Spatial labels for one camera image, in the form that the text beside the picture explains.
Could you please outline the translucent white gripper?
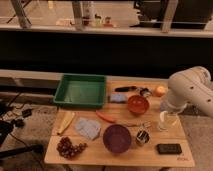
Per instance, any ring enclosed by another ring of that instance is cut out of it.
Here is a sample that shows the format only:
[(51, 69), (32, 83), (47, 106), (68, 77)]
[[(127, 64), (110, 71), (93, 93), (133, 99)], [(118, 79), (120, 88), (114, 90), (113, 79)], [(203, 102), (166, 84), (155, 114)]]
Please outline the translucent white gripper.
[(161, 131), (166, 131), (173, 127), (177, 122), (178, 112), (179, 109), (177, 107), (163, 100), (160, 104), (158, 128)]

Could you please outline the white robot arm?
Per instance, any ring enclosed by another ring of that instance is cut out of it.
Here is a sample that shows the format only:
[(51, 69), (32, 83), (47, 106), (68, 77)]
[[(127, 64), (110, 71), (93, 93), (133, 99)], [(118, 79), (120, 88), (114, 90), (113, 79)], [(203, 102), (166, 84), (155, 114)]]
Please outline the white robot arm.
[(168, 79), (168, 91), (160, 103), (158, 129), (164, 131), (173, 127), (178, 114), (189, 103), (213, 117), (213, 90), (210, 89), (210, 83), (210, 72), (201, 66), (172, 74)]

